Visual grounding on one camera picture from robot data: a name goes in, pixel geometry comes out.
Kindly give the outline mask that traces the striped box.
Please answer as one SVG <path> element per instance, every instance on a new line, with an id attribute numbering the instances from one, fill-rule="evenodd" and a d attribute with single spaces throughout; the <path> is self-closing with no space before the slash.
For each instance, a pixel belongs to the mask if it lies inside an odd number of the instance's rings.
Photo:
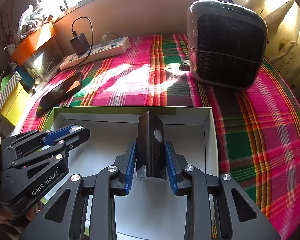
<path id="1" fill-rule="evenodd" d="M 6 86 L 1 91 L 1 98 L 0 98 L 0 108 L 2 108 L 7 101 L 8 97 L 12 93 L 12 91 L 17 87 L 18 83 L 21 80 L 21 75 L 18 72 L 15 72 L 13 76 L 9 79 Z"/>

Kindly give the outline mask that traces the green shallow cardboard box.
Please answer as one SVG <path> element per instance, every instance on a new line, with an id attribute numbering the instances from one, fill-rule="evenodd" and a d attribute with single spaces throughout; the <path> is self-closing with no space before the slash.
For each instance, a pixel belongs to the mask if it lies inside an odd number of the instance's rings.
<path id="1" fill-rule="evenodd" d="M 218 150 L 210 107 L 68 107 L 56 108 L 44 129 L 71 124 L 90 130 L 87 142 L 69 153 L 71 174 L 87 177 L 114 163 L 138 135 L 139 116 L 157 115 L 164 125 L 164 139 L 190 165 L 216 176 Z M 183 239 L 186 220 L 184 196 L 173 194 L 168 180 L 134 179 L 129 194 L 115 198 L 118 239 Z"/>

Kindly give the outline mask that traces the cream heart curtain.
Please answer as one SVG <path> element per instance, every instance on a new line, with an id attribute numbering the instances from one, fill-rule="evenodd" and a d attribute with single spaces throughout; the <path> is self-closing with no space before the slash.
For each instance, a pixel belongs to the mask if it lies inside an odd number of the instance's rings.
<path id="1" fill-rule="evenodd" d="M 295 0 L 246 0 L 244 6 L 266 22 L 265 57 L 300 103 L 300 7 Z"/>

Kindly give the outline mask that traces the pink black mini heater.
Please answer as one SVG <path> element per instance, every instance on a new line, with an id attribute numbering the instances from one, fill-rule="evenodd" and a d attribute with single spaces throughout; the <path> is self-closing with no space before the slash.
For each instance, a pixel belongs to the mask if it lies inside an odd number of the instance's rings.
<path id="1" fill-rule="evenodd" d="M 267 25 L 234 3 L 198 0 L 187 10 L 187 48 L 192 76 L 213 86 L 247 89 L 264 60 Z"/>

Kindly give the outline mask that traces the yellow box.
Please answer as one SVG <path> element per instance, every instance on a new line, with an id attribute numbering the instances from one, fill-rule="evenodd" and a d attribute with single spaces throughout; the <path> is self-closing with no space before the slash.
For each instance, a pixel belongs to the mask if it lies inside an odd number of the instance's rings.
<path id="1" fill-rule="evenodd" d="M 12 90 L 0 112 L 2 120 L 15 127 L 28 103 L 30 97 L 21 83 Z"/>

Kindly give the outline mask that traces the plaid tablecloth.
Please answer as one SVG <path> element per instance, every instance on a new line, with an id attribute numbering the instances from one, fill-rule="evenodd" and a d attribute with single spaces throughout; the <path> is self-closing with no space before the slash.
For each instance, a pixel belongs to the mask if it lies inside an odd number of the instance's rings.
<path id="1" fill-rule="evenodd" d="M 211 107 L 220 171 L 233 175 L 289 239 L 300 224 L 298 101 L 269 63 L 249 89 L 237 91 L 204 85 L 180 70 L 187 56 L 184 34 L 131 38 L 126 53 L 60 72 L 46 88 L 82 72 L 82 89 L 63 107 Z"/>

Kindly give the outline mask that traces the orange planter tray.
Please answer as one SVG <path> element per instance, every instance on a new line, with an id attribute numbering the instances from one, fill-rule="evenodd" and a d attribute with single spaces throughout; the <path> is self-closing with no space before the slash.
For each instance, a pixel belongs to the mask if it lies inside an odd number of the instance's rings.
<path id="1" fill-rule="evenodd" d="M 55 35 L 56 29 L 53 24 L 45 24 L 21 41 L 11 54 L 10 61 L 21 66 L 32 54 Z"/>

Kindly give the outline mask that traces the black charger adapter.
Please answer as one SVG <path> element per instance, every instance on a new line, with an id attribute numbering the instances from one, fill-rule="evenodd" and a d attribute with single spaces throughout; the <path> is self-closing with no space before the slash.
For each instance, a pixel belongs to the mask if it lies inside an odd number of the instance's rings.
<path id="1" fill-rule="evenodd" d="M 90 49 L 90 44 L 84 33 L 77 34 L 72 32 L 73 38 L 70 40 L 70 44 L 77 55 L 85 54 Z"/>

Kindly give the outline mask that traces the black smartphone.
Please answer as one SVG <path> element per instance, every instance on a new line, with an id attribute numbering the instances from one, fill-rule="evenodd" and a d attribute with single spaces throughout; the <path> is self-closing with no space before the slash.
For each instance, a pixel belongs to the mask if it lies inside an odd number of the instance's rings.
<path id="1" fill-rule="evenodd" d="M 82 88 L 83 74 L 81 72 L 66 79 L 44 95 L 38 105 L 36 116 L 42 116 L 48 110 L 79 92 Z"/>

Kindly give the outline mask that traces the white plug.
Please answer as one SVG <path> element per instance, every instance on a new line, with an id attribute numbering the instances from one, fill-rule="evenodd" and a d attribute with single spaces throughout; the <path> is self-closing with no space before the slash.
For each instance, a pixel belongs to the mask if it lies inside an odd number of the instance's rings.
<path id="1" fill-rule="evenodd" d="M 120 38 L 119 35 L 117 35 L 116 33 L 112 32 L 112 31 L 106 32 L 106 33 L 102 36 L 102 38 L 101 38 L 101 43 L 100 43 L 100 45 L 101 45 L 101 46 L 106 46 L 106 45 L 110 44 L 110 36 L 111 36 L 111 35 L 114 35 L 114 36 L 116 36 L 117 38 Z"/>

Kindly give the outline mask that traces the white power strip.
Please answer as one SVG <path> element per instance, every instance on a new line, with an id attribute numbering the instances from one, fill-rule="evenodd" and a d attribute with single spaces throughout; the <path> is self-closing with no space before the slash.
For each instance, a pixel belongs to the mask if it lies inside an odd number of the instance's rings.
<path id="1" fill-rule="evenodd" d="M 127 36 L 111 40 L 109 44 L 104 46 L 97 44 L 92 47 L 92 51 L 88 57 L 87 54 L 89 53 L 89 51 L 82 55 L 69 55 L 63 60 L 59 68 L 60 70 L 65 70 L 73 66 L 79 66 L 80 64 L 86 64 L 100 59 L 124 54 L 129 46 L 130 41 Z"/>

